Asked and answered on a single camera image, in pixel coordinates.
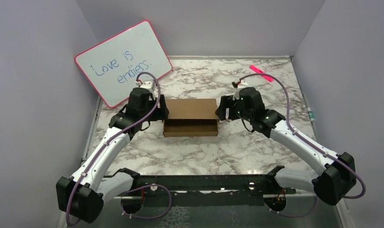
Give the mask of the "brown cardboard box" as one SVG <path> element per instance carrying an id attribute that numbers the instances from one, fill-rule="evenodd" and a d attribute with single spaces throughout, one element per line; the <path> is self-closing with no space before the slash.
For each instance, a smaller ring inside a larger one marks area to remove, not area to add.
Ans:
<path id="1" fill-rule="evenodd" d="M 216 99 L 167 99 L 168 119 L 163 122 L 164 137 L 217 136 L 219 118 Z"/>

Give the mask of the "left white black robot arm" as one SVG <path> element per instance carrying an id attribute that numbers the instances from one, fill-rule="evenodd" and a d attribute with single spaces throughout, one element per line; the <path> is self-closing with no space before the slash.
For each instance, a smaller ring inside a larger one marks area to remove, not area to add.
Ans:
<path id="1" fill-rule="evenodd" d="M 92 223 L 109 200 L 143 189 L 140 174 L 135 171 L 123 168 L 108 179 L 104 175 L 119 152 L 144 130 L 144 122 L 164 121 L 168 114 L 161 91 L 154 95 L 152 89 L 143 86 L 131 91 L 128 104 L 111 118 L 102 141 L 89 158 L 69 178 L 61 177 L 56 183 L 58 206 L 66 213 L 67 226 L 78 223 L 72 222 L 72 217 Z"/>

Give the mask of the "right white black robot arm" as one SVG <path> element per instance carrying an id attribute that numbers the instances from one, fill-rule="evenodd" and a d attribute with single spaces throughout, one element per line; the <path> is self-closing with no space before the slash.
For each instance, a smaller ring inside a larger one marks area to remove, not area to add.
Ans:
<path id="1" fill-rule="evenodd" d="M 258 132 L 284 145 L 312 171 L 281 168 L 265 179 L 265 188 L 277 193 L 282 188 L 295 188 L 316 194 L 324 203 L 334 206 L 356 185 L 355 160 L 347 152 L 338 154 L 288 124 L 285 116 L 267 109 L 261 94 L 253 87 L 238 89 L 221 97 L 216 115 L 221 121 L 241 119 Z"/>

